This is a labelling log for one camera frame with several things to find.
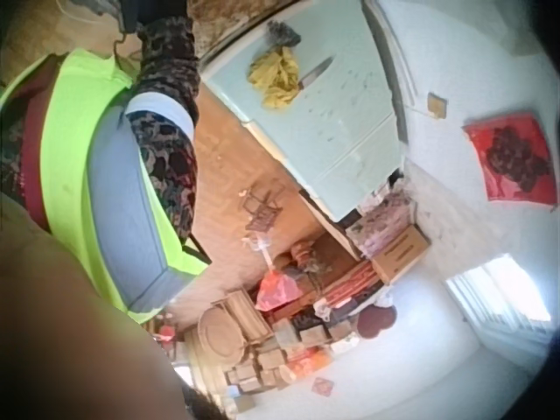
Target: cabinet door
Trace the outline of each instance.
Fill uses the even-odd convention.
[[[247,82],[264,37],[239,51],[206,84],[245,123],[254,122],[289,162],[286,167],[339,220],[400,164],[391,91],[359,0],[322,0],[288,17],[302,37],[293,49],[300,77],[332,64],[284,110],[262,106]]]

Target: kitchen knife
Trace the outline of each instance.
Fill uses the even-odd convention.
[[[328,59],[321,62],[321,64],[316,66],[313,70],[311,70],[308,74],[306,74],[304,78],[297,84],[299,86],[299,90],[308,88],[327,68],[329,68],[329,66],[333,63],[333,60],[333,57],[329,57]]]

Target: neon yellow vest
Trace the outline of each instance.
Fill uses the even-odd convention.
[[[0,99],[0,108],[17,85],[43,60],[31,65],[10,84]],[[41,139],[40,177],[52,234],[80,260],[102,298],[128,313],[136,322],[143,323],[160,309],[149,313],[127,311],[97,244],[86,170],[88,150],[97,123],[108,105],[131,84],[131,78],[118,68],[112,57],[101,59],[81,49],[66,57],[46,113]],[[143,177],[149,187],[150,207],[167,263],[179,271],[195,276],[200,274],[207,265],[183,252],[145,168]]]

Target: red plastic bag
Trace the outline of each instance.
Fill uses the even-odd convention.
[[[531,114],[477,122],[464,130],[479,154],[489,200],[557,203],[549,148]]]
[[[301,296],[296,280],[273,269],[261,281],[255,308],[262,312],[271,311]]]

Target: patterned sleeve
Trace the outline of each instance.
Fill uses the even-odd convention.
[[[132,94],[158,92],[170,96],[196,124],[200,76],[192,28],[193,22],[187,17],[168,17],[140,30],[142,68]],[[153,112],[137,111],[128,118],[157,197],[181,243],[185,243],[193,226],[196,196],[197,163],[192,139]]]

